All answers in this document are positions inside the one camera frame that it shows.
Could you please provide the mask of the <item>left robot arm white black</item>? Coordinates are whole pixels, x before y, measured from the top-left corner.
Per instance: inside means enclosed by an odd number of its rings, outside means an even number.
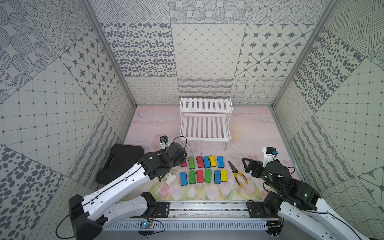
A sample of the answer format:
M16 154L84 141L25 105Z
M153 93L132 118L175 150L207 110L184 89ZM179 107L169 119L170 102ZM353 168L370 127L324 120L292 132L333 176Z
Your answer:
M131 217L148 219L157 210L157 202L149 192L122 203L128 193L150 182L161 181L173 167L186 162L187 152L179 143L165 150L142 154L130 169L115 180L86 196L69 200L69 219L76 240L93 240L111 224Z

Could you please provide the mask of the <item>green eraser shelf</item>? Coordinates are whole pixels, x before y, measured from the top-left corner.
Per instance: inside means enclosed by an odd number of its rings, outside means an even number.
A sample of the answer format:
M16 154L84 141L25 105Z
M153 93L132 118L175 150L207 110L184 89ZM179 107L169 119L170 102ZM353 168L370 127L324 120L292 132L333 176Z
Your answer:
M189 169L190 170L193 170L196 168L196 165L195 165L195 158L191 157L189 158Z
M210 169L205 170L204 182L205 183L211 183L212 182L212 170L210 170Z
M190 176L190 180L189 180L189 183L190 184L195 184L197 182L197 179L196 179L196 171L189 171L189 176Z

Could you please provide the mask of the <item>yellow eraser top shelf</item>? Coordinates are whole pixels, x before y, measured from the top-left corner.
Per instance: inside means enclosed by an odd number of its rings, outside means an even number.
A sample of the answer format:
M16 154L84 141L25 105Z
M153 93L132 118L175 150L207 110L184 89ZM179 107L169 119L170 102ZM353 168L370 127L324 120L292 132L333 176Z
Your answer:
M216 162L215 156L209 156L209 160L210 160L211 167L216 167L217 166L217 162Z

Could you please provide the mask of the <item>yellow eraser shelf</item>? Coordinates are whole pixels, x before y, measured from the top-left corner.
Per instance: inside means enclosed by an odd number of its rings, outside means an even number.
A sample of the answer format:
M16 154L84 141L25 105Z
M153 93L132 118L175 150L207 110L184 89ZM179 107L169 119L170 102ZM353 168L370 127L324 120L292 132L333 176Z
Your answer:
M221 169L221 182L227 182L228 181L228 171L226 169Z
M216 167L217 166L217 162L216 162L215 156L209 156L209 160L210 160L211 167Z

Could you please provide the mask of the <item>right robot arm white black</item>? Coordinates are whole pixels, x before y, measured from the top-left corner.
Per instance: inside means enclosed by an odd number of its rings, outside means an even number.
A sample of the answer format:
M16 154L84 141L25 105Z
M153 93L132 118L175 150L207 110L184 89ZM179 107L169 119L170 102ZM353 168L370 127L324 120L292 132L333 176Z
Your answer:
M279 160L264 164L242 159L245 172L271 187L261 204L251 200L246 205L250 217L264 214L279 218L268 233L277 236L287 220L317 240L366 240L367 237L347 223L309 184L294 179L290 169Z

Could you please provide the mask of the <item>blue eraser top shelf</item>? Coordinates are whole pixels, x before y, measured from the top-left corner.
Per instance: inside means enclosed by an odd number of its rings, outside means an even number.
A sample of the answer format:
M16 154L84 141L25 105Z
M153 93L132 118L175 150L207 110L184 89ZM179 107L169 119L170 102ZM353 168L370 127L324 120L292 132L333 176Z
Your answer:
M203 157L203 162L204 162L204 168L208 169L211 167L211 162L209 157Z
M218 167L219 168L224 168L225 167L224 157L218 156L217 157L217 161L218 161Z

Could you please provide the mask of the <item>green eraser top shelf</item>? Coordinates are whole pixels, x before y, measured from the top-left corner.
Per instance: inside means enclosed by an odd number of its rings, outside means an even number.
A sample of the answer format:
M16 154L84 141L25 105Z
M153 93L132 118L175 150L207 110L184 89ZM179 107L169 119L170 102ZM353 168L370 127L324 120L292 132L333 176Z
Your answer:
M193 170L196 168L196 165L195 165L195 158L191 157L189 158L189 169L190 170Z

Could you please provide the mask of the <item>blue eraser shelf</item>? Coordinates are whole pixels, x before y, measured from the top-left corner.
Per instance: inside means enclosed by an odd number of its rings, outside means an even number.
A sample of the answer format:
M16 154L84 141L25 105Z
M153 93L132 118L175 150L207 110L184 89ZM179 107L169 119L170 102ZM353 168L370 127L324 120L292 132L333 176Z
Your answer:
M220 184L221 182L222 182L221 181L221 171L220 170L214 171L214 183Z
M219 168L224 168L225 167L224 157L218 156L217 157L217 161L218 161L218 167Z
M203 157L203 162L204 162L204 168L208 169L211 167L211 162L209 157Z
M187 173L186 172L180 173L180 179L181 179L181 186L186 186L188 184L188 179L187 179Z

